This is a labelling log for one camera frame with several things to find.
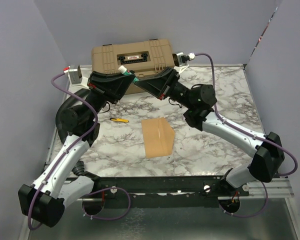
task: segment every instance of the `tan toolbox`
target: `tan toolbox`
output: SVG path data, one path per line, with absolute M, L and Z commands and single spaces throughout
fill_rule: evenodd
M 166 67 L 173 68 L 175 64 L 172 54 L 168 39 L 98 46 L 91 52 L 92 71 L 115 74 L 123 65 L 128 70 L 133 70 L 136 77 L 142 80 L 160 73 Z M 131 84 L 125 94 L 142 92 L 144 90 Z

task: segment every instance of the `white marble surface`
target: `white marble surface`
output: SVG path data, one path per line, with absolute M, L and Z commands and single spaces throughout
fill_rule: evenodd
M 216 67 L 215 77 L 220 113 L 261 132 L 242 67 Z M 187 87 L 211 84 L 211 68 L 190 67 L 179 81 Z M 189 127 L 184 121 L 185 111 L 184 107 L 172 106 L 167 99 L 160 101 L 148 93 L 125 95 L 117 105 L 111 105 L 109 112 L 99 114 L 99 137 L 81 158 L 86 170 L 102 177 L 222 175 L 229 168 L 250 161 L 236 146 Z M 110 121 L 110 117 L 128 119 L 129 123 Z M 175 131 L 173 153 L 147 159 L 141 120 L 158 117 L 165 117 Z M 57 137 L 52 157 L 60 148 Z

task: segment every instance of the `toolbox label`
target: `toolbox label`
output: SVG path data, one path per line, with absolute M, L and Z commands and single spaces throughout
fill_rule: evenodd
M 139 59 L 139 55 L 135 55 L 135 56 L 127 56 L 126 57 L 128 60 L 133 60 L 133 59 Z

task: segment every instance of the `white wall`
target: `white wall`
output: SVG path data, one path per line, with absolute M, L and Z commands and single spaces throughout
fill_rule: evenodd
M 283 0 L 251 57 L 247 79 L 266 132 L 299 161 L 290 178 L 300 214 L 300 0 Z M 281 172 L 293 161 L 286 155 Z
M 50 80 L 65 64 L 32 0 L 0 1 L 0 240 L 18 238 L 18 190 L 43 169 L 63 98 Z
M 175 52 L 246 64 L 276 1 L 34 0 L 66 62 L 83 65 L 91 65 L 93 47 L 155 38 L 168 38 Z

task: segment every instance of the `black metal frame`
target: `black metal frame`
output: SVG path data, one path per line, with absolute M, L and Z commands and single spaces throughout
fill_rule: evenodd
M 131 198 L 131 208 L 217 208 L 218 197 L 234 195 L 233 191 L 224 189 L 220 185 L 222 175 L 98 177 L 90 172 L 85 172 L 83 175 L 95 182 L 92 192 L 112 186 L 125 189 Z M 240 196 L 249 195 L 242 187 L 236 191 Z M 103 204 L 104 208 L 109 209 L 126 208 L 128 205 L 127 195 L 120 190 L 116 193 L 108 190 L 105 191 L 104 196 L 98 193 L 87 198 L 89 200 L 86 201 L 83 198 L 83 203 L 88 214 L 94 213 Z

